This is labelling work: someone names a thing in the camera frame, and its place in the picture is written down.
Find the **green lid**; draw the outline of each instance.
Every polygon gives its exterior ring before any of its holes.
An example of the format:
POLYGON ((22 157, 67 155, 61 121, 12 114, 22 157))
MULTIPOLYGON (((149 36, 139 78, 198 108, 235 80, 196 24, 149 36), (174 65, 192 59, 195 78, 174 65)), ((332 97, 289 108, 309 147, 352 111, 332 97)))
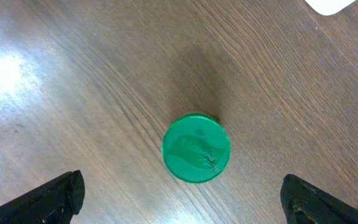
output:
POLYGON ((171 124, 162 141, 169 171, 190 183, 217 177, 230 158, 230 141, 222 126, 205 114, 187 114, 171 124))

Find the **green bottle cap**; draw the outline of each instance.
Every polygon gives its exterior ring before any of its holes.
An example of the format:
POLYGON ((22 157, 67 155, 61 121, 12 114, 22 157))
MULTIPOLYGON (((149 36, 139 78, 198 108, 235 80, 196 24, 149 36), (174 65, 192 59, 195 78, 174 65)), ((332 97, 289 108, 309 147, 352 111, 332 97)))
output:
POLYGON ((205 114, 187 114, 171 124, 162 141, 162 157, 181 180, 203 183, 217 177, 230 158, 222 126, 205 114))

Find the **brown wood grain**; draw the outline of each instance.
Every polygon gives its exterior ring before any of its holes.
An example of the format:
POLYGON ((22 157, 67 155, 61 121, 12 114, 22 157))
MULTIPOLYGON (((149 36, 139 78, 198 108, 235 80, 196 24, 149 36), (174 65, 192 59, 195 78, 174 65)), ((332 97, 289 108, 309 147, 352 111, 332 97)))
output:
POLYGON ((0 205, 80 169, 73 223, 285 223, 288 173, 358 208, 358 1, 0 1, 0 82, 8 60, 0 205), (160 155, 189 111, 231 138, 207 184, 160 155))

